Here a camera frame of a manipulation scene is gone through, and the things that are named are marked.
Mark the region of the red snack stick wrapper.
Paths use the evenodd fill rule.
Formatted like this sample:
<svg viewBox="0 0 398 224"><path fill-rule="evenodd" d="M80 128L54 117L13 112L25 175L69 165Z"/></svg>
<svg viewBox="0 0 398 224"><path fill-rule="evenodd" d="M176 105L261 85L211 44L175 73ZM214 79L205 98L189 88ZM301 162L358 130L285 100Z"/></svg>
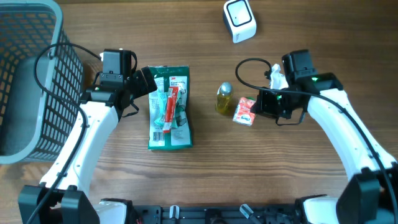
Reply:
<svg viewBox="0 0 398 224"><path fill-rule="evenodd" d="M178 93L180 88L178 86L170 86L167 92L167 106L165 112L163 133L169 133L172 128L173 116L175 114L175 105L178 101Z"/></svg>

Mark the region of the red tissue pack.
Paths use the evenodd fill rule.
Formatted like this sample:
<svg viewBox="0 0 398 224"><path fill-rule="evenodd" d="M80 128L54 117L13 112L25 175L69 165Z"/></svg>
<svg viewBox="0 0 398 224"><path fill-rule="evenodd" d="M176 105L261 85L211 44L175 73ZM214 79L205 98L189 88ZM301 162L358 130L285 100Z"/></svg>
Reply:
<svg viewBox="0 0 398 224"><path fill-rule="evenodd" d="M238 124L251 126L256 117L255 113L251 112L255 101L251 98L241 97L234 112L233 121Z"/></svg>

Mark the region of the green 3M gloves package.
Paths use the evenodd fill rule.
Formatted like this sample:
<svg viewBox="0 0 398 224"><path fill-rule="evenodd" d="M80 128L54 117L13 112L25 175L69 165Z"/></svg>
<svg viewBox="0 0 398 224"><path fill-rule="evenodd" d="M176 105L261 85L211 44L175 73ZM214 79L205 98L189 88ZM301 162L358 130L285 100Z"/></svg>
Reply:
<svg viewBox="0 0 398 224"><path fill-rule="evenodd" d="M190 96L190 72L188 66L156 66L150 67L157 84L157 90L168 91L170 86L178 86L178 101L175 105L172 128L169 133L163 133L162 128L154 121L159 112L157 90L149 94L149 143L150 150L173 151L193 146L192 132L188 116Z"/></svg>

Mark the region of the yellow Vim dish soap bottle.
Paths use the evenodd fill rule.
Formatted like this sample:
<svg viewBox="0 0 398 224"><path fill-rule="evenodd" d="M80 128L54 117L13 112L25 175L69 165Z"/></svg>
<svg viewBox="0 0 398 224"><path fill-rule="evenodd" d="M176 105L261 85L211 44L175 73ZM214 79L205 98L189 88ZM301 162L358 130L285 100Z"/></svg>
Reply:
<svg viewBox="0 0 398 224"><path fill-rule="evenodd" d="M215 109L223 115L230 112L230 103L233 95L233 86L230 82L223 82L217 91Z"/></svg>

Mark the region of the mint green sachet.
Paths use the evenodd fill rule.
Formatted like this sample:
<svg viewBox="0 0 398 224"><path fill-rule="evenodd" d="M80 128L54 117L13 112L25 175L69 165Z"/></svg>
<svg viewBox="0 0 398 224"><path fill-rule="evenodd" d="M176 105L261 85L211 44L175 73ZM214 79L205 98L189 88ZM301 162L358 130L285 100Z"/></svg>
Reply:
<svg viewBox="0 0 398 224"><path fill-rule="evenodd" d="M161 90L157 90L159 112L158 112L158 115L156 116L154 123L156 126L158 126L160 128L162 128L164 126L164 122L165 122L165 114L166 114L166 108L167 108L168 95L169 95L168 91L164 92Z"/></svg>

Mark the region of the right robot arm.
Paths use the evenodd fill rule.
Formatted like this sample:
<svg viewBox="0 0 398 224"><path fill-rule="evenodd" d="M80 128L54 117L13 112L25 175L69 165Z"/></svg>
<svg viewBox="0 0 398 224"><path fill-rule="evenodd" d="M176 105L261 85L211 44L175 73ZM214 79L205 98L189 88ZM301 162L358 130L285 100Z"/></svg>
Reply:
<svg viewBox="0 0 398 224"><path fill-rule="evenodd" d="M322 128L345 168L348 184L337 198L297 200L301 223L397 223L397 159L372 136L333 73L318 73L309 51L282 57L264 73L252 111L275 120L301 109Z"/></svg>

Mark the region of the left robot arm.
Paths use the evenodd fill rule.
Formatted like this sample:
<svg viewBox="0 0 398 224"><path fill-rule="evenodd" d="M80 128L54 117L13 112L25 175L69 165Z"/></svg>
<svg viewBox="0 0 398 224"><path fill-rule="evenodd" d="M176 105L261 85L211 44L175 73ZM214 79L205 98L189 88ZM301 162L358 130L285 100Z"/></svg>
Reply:
<svg viewBox="0 0 398 224"><path fill-rule="evenodd" d="M78 116L59 156L37 186L26 185L19 198L23 223L137 223L130 200L106 198L93 205L88 194L101 151L123 111L157 87L149 68L137 69L130 50L106 49L103 69L75 105Z"/></svg>

